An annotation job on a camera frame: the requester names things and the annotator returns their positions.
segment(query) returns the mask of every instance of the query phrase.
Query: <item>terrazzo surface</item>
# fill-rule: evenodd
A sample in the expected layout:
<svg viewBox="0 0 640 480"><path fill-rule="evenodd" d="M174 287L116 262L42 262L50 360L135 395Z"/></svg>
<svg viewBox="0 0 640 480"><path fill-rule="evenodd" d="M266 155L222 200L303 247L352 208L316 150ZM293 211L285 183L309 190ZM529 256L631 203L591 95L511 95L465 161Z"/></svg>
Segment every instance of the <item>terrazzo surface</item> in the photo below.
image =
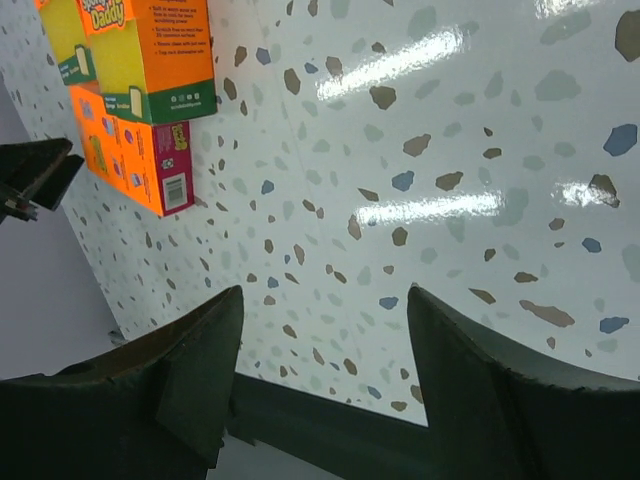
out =
<svg viewBox="0 0 640 480"><path fill-rule="evenodd" d="M417 282L638 379L638 8L210 1L220 112L191 123L197 206L159 219L87 171L64 201L125 336L239 283L239 372L426 424ZM2 2L0 26L27 130L77 139L33 2Z"/></svg>

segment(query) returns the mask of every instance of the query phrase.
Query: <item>box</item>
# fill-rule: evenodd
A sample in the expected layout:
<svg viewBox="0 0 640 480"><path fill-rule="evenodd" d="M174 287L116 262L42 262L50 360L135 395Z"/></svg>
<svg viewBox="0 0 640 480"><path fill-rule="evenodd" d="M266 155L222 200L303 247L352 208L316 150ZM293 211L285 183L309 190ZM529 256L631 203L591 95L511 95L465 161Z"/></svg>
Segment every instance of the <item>box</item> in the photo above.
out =
<svg viewBox="0 0 640 480"><path fill-rule="evenodd" d="M96 79L78 0L34 0L65 85Z"/></svg>
<svg viewBox="0 0 640 480"><path fill-rule="evenodd" d="M78 0L107 113L162 124L216 112L206 0Z"/></svg>
<svg viewBox="0 0 640 480"><path fill-rule="evenodd" d="M97 82L70 93L89 170L160 216L193 205L189 122L151 126L109 115Z"/></svg>

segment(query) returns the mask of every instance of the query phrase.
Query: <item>table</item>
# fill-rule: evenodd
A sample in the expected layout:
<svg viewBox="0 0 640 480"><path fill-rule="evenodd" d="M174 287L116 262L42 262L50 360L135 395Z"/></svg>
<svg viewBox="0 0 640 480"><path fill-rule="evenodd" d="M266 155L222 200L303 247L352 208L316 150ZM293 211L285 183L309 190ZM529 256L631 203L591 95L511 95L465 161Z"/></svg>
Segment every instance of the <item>table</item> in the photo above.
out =
<svg viewBox="0 0 640 480"><path fill-rule="evenodd" d="M417 282L637 379L634 3L211 1L220 111L191 123L197 206L159 219L86 170L63 203L124 335L241 284L239 372L426 424ZM33 2L3 2L0 26L32 138L77 141Z"/></svg>

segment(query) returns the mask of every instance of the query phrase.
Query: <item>orange and green box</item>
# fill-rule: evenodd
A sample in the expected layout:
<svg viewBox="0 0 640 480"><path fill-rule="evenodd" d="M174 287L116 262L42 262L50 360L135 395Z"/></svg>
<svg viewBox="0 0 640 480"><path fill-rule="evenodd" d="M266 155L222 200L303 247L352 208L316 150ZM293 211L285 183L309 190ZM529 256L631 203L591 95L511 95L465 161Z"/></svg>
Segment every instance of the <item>orange and green box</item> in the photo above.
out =
<svg viewBox="0 0 640 480"><path fill-rule="evenodd" d="M216 112L206 0L77 0L107 113L162 124Z"/></svg>
<svg viewBox="0 0 640 480"><path fill-rule="evenodd" d="M34 0L65 85L96 79L78 0Z"/></svg>
<svg viewBox="0 0 640 480"><path fill-rule="evenodd" d="M97 82L70 92L89 170L160 216L193 205L189 122L152 126L109 115Z"/></svg>

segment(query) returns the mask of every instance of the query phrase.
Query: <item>terrazzo table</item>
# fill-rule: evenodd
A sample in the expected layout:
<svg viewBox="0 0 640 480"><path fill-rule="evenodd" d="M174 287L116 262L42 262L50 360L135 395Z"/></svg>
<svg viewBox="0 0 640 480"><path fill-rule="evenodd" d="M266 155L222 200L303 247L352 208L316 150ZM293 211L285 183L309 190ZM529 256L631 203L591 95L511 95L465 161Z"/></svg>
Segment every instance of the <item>terrazzo table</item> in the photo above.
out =
<svg viewBox="0 0 640 480"><path fill-rule="evenodd" d="M197 206L159 219L87 171L64 202L127 338L241 284L239 372L425 424L417 282L637 378L637 2L210 7L221 103L191 123ZM0 25L32 138L77 140L33 2L2 2Z"/></svg>

